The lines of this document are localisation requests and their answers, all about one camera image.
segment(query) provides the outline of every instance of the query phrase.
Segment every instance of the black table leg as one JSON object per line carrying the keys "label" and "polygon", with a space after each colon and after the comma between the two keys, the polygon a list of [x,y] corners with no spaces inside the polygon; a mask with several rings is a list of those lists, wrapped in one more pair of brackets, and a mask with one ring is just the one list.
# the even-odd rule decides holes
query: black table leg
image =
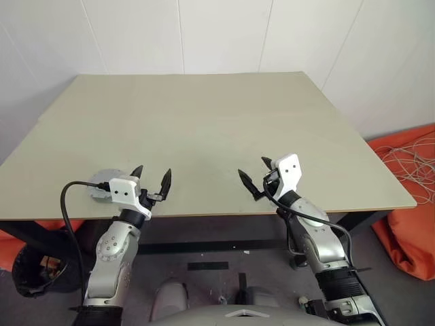
{"label": "black table leg", "polygon": [[62,238],[35,221],[0,221],[0,230],[26,242],[50,257],[76,260],[68,238]]}
{"label": "black table leg", "polygon": [[337,224],[343,226],[353,236],[373,223],[386,217],[391,211],[365,211],[347,213]]}

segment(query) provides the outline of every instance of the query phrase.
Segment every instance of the white wall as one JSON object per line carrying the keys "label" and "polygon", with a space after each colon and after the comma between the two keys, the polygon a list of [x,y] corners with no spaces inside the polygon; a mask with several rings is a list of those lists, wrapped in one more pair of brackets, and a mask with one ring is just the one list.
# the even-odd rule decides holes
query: white wall
{"label": "white wall", "polygon": [[78,73],[305,71],[370,138],[435,120],[433,0],[0,1],[0,163]]}

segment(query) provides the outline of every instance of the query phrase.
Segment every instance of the table top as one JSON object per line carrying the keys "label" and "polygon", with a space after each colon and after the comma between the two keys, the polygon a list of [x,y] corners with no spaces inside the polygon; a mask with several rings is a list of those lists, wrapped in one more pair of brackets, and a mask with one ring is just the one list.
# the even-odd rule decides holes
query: table top
{"label": "table top", "polygon": [[[0,166],[0,219],[59,219],[60,191],[106,168],[144,164],[152,192],[172,169],[154,216],[271,214],[258,187],[260,157],[299,156],[298,193],[327,212],[415,206],[412,196],[304,73],[80,75]],[[67,194],[70,218],[118,214],[83,186]]]}

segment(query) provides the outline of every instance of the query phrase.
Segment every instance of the floor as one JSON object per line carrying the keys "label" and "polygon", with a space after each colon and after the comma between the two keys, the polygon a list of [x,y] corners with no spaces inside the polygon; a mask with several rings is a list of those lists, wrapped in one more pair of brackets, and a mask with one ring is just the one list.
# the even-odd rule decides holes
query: floor
{"label": "floor", "polygon": [[[153,219],[141,242],[249,240],[283,237],[275,216],[184,217]],[[431,325],[435,320],[435,282],[423,282],[398,270],[371,229],[354,237],[353,256],[359,268],[371,267],[361,277],[389,325]],[[228,270],[188,271],[187,263],[227,261]],[[188,286],[190,305],[216,304],[220,297],[234,299],[238,273],[246,272],[248,285],[265,287],[279,303],[298,309],[301,295],[321,298],[308,268],[293,270],[284,251],[231,251],[176,255],[142,255],[135,260],[133,279],[124,309],[124,325],[146,325],[155,290],[168,278]],[[21,297],[9,272],[0,272],[0,326],[71,325],[79,293],[48,293],[37,299]]]}

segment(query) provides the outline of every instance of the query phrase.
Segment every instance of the small metal plate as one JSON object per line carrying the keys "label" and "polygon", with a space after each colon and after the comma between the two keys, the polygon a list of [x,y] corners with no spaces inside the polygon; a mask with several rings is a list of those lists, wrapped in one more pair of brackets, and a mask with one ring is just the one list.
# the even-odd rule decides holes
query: small metal plate
{"label": "small metal plate", "polygon": [[[89,179],[89,182],[93,182],[93,183],[109,182],[110,179],[117,178],[120,175],[127,175],[127,173],[115,168],[106,168],[105,170],[101,170],[98,173],[94,174]],[[97,201],[111,200],[110,193],[102,189],[98,189],[95,187],[88,187],[88,193],[89,196],[91,196]]]}

